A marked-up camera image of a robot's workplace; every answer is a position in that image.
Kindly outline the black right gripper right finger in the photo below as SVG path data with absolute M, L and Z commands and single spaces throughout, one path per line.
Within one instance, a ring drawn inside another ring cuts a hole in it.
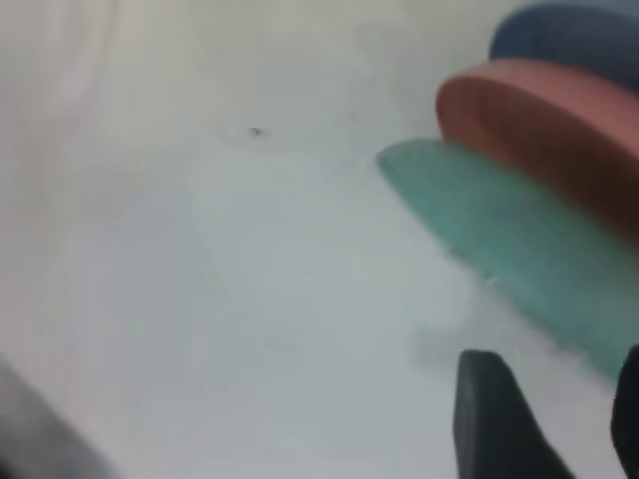
M 638 345 L 628 351 L 613 401 L 611 437 L 624 473 L 638 478 Z

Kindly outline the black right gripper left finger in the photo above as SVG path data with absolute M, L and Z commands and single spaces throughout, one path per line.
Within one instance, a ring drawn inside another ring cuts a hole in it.
M 457 364 L 453 440 L 462 479 L 571 478 L 502 357 L 468 349 Z

